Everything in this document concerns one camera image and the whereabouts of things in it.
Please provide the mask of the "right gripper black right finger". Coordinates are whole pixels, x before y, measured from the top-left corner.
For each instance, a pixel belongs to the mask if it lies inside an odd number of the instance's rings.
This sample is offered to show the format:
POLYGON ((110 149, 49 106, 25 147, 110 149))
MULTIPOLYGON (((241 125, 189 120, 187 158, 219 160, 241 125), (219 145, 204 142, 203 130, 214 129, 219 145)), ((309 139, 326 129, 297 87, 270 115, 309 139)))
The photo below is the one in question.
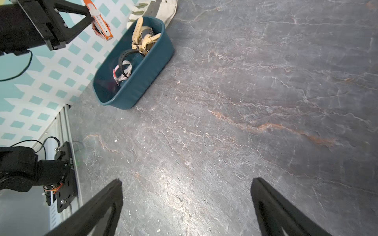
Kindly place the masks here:
POLYGON ((253 179, 251 197, 263 236, 330 235, 263 178, 253 179))

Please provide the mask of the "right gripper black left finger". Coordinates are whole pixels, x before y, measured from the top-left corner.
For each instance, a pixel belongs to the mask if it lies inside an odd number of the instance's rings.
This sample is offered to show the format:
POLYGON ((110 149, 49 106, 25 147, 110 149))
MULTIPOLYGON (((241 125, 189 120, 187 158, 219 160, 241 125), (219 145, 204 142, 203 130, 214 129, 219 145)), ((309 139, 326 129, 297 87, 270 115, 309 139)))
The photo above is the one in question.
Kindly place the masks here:
POLYGON ((113 236, 123 207, 122 181, 114 179, 48 236, 113 236))

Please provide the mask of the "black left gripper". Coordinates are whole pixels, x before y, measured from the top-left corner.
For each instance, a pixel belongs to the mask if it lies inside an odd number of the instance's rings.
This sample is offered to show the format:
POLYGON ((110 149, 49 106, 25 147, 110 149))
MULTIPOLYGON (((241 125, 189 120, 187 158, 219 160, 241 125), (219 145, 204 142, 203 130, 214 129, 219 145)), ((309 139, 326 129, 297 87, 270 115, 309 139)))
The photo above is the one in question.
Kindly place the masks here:
MULTIPOLYGON (((66 13, 90 14, 86 6, 64 0, 54 1, 54 7, 66 13)), ((65 48, 93 21, 91 16, 85 17, 71 28, 63 21, 64 41, 54 33, 51 13, 44 1, 12 1, 1 5, 1 54, 22 55, 43 45, 51 51, 65 48)))

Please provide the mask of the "black watch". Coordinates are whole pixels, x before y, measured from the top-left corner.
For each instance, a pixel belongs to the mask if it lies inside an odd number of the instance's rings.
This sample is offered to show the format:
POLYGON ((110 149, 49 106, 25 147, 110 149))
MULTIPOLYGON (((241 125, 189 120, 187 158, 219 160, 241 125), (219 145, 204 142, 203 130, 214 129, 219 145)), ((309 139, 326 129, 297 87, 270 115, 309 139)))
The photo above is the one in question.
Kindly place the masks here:
POLYGON ((118 65, 113 69, 114 79, 117 81, 128 79, 138 63, 144 58, 145 55, 138 50, 124 51, 118 58, 118 65))

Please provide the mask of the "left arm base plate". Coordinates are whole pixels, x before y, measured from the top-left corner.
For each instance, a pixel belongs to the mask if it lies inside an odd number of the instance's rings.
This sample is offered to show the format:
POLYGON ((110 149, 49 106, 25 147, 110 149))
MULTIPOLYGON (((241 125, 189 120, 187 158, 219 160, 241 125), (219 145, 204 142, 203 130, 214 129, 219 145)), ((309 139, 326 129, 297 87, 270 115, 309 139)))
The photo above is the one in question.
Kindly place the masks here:
POLYGON ((44 187, 48 205, 51 202, 57 204, 57 212, 62 213, 78 196, 77 179, 75 174, 75 164, 70 142, 64 142, 55 155, 56 161, 63 161, 65 173, 60 180, 53 185, 44 187))

